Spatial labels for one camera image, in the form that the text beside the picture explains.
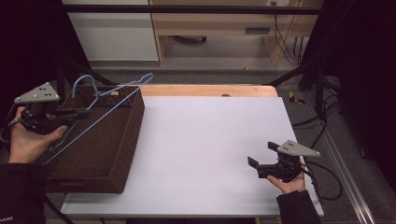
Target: person's left hand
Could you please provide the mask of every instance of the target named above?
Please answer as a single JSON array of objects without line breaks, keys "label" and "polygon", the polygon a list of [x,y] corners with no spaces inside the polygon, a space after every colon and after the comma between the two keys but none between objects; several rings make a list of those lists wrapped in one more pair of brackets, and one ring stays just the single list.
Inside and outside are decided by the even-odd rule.
[{"label": "person's left hand", "polygon": [[[21,117],[24,107],[19,107],[16,118]],[[21,123],[11,127],[10,156],[8,163],[33,163],[54,141],[62,138],[66,126],[61,126],[52,133],[42,135],[27,131]]]}]

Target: cabinet door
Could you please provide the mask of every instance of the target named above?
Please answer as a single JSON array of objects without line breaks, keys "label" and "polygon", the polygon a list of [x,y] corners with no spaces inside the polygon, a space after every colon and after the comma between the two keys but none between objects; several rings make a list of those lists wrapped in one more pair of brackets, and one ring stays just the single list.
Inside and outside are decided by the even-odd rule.
[{"label": "cabinet door", "polygon": [[[64,4],[147,5],[147,0],[63,0]],[[149,13],[69,13],[90,61],[158,61]]]}]

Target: triangular metal bracket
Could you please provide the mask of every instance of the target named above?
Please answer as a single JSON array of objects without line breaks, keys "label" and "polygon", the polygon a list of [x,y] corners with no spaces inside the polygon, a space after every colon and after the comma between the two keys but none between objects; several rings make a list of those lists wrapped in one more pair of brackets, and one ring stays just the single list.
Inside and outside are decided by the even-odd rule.
[{"label": "triangular metal bracket", "polygon": [[15,98],[15,104],[39,103],[59,101],[61,97],[47,82],[39,87],[34,88],[32,91],[26,92],[24,95]]}]

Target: wooden cabinet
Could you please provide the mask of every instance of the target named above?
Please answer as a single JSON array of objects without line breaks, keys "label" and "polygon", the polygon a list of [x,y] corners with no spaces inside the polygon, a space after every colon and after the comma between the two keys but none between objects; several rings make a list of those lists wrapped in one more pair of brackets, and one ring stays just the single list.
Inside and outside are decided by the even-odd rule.
[{"label": "wooden cabinet", "polygon": [[[265,0],[149,0],[151,5],[170,6],[245,6],[265,7]],[[290,0],[289,6],[321,6],[322,0]],[[166,37],[169,35],[261,35],[272,64],[278,65],[285,48],[279,33],[284,39],[290,36],[309,36],[317,16],[293,15],[252,15],[252,14],[152,14],[154,33],[160,62],[166,49]]]}]

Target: horizontal black bar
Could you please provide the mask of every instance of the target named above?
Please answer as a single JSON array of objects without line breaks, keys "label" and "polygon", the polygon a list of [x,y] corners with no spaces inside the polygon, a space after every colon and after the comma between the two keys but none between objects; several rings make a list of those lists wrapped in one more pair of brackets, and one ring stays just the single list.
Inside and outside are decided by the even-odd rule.
[{"label": "horizontal black bar", "polygon": [[321,15],[339,9],[321,7],[230,7],[230,6],[146,6],[146,5],[63,5],[42,7],[85,13],[205,13],[205,14],[276,14]]}]

